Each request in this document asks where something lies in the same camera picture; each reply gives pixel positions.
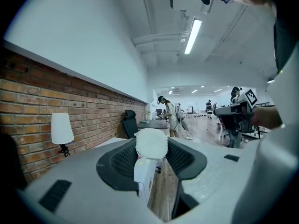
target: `potted plant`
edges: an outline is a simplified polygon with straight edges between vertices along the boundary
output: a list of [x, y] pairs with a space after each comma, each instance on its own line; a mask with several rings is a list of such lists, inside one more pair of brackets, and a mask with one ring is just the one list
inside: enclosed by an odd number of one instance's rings
[[147, 117], [147, 120], [151, 120], [151, 118], [150, 118], [150, 110], [147, 110], [146, 112], [145, 112], [145, 114], [146, 114], [146, 117]]

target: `ceiling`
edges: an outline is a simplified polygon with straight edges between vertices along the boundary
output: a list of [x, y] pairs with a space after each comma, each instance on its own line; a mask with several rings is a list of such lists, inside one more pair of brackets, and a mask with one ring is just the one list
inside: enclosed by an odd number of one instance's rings
[[[212, 0], [117, 0], [130, 26], [130, 36], [149, 69], [185, 63], [231, 64], [263, 77], [276, 73], [274, 16], [260, 6]], [[202, 26], [189, 55], [184, 54], [193, 18]]]
[[201, 88], [200, 86], [180, 86], [180, 87], [174, 87], [173, 89], [171, 87], [168, 88], [159, 88], [156, 89], [156, 92], [158, 95], [169, 95], [169, 91], [172, 91], [171, 95], [218, 95], [225, 91], [231, 91], [233, 87], [226, 87], [226, 86], [205, 86]]

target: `table top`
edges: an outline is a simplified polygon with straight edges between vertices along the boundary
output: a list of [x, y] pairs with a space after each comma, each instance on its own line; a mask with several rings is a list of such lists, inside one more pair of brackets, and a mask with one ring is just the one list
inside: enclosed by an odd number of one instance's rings
[[139, 129], [168, 129], [167, 124], [166, 124], [166, 120], [164, 119], [160, 119], [160, 120], [156, 120], [156, 119], [152, 119], [149, 121], [149, 123], [139, 123], [137, 125], [137, 128]]

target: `wooden floor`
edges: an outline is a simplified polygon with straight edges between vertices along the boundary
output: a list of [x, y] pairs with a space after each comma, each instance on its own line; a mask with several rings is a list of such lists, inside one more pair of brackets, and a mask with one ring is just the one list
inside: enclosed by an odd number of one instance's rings
[[[217, 129], [217, 118], [208, 120], [208, 129], [206, 129], [206, 117], [197, 117], [196, 119], [186, 119], [189, 132], [182, 127], [179, 130], [179, 138], [185, 139], [192, 137], [193, 142], [209, 143], [217, 146], [227, 146], [229, 137], [221, 140], [221, 132]], [[243, 138], [241, 148], [246, 145], [248, 139]], [[166, 158], [164, 158], [161, 168], [161, 174], [155, 173], [152, 191], [148, 203], [148, 208], [161, 220], [168, 222], [171, 220], [171, 212], [175, 202], [178, 178], [174, 174]]]

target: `brick wall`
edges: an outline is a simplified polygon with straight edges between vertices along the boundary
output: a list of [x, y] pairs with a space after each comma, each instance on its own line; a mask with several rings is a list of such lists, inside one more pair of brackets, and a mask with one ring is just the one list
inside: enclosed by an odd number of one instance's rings
[[18, 145], [28, 182], [64, 159], [51, 143], [51, 114], [65, 112], [75, 140], [71, 154], [90, 149], [112, 137], [125, 138], [124, 110], [144, 119], [145, 104], [81, 79], [59, 73], [43, 64], [4, 50], [0, 66], [1, 132]]

